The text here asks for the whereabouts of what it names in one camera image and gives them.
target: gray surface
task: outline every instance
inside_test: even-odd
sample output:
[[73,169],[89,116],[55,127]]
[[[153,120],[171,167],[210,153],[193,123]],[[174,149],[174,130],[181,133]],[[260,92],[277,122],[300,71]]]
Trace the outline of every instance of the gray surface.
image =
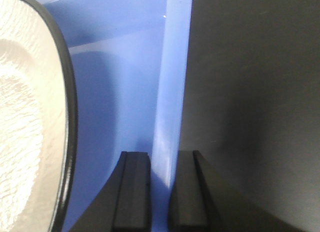
[[194,0],[181,150],[320,231],[320,0]]

